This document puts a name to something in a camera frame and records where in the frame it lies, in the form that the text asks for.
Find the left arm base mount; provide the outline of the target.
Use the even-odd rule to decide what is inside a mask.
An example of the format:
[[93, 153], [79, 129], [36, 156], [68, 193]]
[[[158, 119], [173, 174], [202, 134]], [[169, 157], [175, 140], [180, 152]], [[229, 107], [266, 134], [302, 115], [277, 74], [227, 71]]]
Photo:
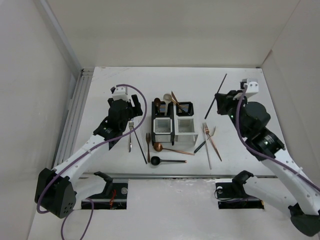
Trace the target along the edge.
[[80, 209], [91, 209], [89, 199], [95, 210], [127, 209], [128, 181], [116, 180], [101, 171], [95, 172], [89, 179], [89, 188], [80, 202]]

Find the brown wooden spoon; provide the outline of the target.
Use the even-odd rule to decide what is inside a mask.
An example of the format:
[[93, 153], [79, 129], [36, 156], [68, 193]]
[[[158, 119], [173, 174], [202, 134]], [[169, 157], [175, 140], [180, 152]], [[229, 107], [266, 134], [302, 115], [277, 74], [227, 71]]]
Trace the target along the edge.
[[161, 110], [161, 100], [158, 97], [156, 97], [153, 102], [154, 102], [156, 111], [159, 113]]

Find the silver metal fork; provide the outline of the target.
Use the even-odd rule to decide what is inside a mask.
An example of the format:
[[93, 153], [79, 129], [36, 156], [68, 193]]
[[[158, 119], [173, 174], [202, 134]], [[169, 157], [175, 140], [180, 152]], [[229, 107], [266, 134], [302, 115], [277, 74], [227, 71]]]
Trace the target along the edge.
[[[128, 122], [128, 127], [129, 127], [129, 130], [132, 131], [134, 129], [134, 120], [130, 120]], [[132, 150], [132, 134], [130, 133], [128, 135], [128, 152], [130, 153]]]

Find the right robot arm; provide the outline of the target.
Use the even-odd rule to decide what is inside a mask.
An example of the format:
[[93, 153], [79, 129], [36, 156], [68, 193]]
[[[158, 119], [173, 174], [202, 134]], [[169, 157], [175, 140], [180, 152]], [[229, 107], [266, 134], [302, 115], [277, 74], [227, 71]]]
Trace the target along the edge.
[[271, 119], [259, 102], [248, 101], [245, 90], [216, 93], [217, 113], [232, 121], [241, 143], [259, 162], [273, 172], [288, 190], [259, 183], [251, 172], [243, 170], [231, 182], [218, 184], [221, 198], [254, 197], [267, 202], [289, 216], [302, 234], [313, 237], [320, 232], [320, 188], [313, 183], [290, 156], [284, 143], [266, 125]]

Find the beige plastic spoon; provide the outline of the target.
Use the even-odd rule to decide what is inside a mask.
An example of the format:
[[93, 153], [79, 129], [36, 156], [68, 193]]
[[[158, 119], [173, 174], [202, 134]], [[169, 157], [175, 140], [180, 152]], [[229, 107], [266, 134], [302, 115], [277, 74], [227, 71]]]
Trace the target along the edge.
[[169, 93], [165, 93], [163, 95], [163, 101], [165, 102], [165, 112], [164, 115], [166, 116], [168, 114], [168, 106], [172, 102], [172, 96]]

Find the dark green chopstick piece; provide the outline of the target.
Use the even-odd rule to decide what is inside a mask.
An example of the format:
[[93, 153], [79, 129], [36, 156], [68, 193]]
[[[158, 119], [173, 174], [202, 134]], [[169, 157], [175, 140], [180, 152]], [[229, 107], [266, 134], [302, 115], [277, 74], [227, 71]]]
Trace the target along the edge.
[[205, 141], [203, 141], [194, 151], [193, 153], [196, 154], [204, 145], [205, 145]]

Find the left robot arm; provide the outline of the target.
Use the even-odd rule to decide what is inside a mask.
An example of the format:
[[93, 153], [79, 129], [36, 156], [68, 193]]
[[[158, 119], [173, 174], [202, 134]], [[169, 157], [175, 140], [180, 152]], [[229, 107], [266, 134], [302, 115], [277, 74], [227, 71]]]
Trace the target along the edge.
[[72, 156], [53, 169], [44, 168], [38, 175], [34, 201], [39, 214], [52, 213], [60, 219], [67, 217], [81, 202], [97, 194], [100, 198], [111, 195], [112, 186], [107, 176], [96, 173], [80, 181], [83, 173], [128, 133], [128, 122], [135, 117], [146, 117], [138, 95], [128, 98], [126, 93], [113, 93], [108, 99], [107, 117], [93, 131], [92, 136]]

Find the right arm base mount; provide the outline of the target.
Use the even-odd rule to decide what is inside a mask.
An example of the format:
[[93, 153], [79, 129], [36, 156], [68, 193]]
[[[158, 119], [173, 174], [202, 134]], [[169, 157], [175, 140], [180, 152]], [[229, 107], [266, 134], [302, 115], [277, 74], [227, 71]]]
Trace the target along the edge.
[[214, 197], [219, 210], [261, 209], [265, 206], [262, 200], [247, 194], [244, 184], [254, 175], [246, 170], [241, 171], [231, 180], [218, 181], [215, 184]]

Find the black round spoon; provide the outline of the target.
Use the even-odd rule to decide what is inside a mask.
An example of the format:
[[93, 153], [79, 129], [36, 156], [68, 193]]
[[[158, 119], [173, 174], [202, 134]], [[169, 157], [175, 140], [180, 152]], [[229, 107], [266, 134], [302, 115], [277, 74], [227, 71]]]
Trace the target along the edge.
[[169, 160], [169, 159], [161, 159], [158, 156], [153, 156], [150, 159], [150, 163], [153, 166], [158, 166], [161, 163], [166, 163], [166, 164], [186, 164], [187, 161], [186, 160]]

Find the copper fork with tines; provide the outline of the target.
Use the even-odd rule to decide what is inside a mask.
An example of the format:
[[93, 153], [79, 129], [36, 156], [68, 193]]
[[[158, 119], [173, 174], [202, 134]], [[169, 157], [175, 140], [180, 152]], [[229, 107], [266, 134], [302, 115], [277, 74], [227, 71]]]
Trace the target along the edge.
[[[204, 123], [202, 124], [202, 126], [203, 126], [204, 133], [208, 136], [208, 134], [210, 133], [210, 130], [209, 130], [209, 128], [208, 128], [207, 123], [204, 122]], [[212, 137], [209, 139], [210, 142], [211, 142], [211, 145], [212, 145], [215, 153], [217, 154], [219, 160], [222, 161], [222, 157], [221, 157], [221, 155], [220, 155], [220, 153], [219, 153], [219, 151], [218, 151], [218, 148], [217, 148], [217, 146], [216, 146], [216, 144], [215, 144], [215, 142], [214, 142], [214, 140], [213, 140]]]

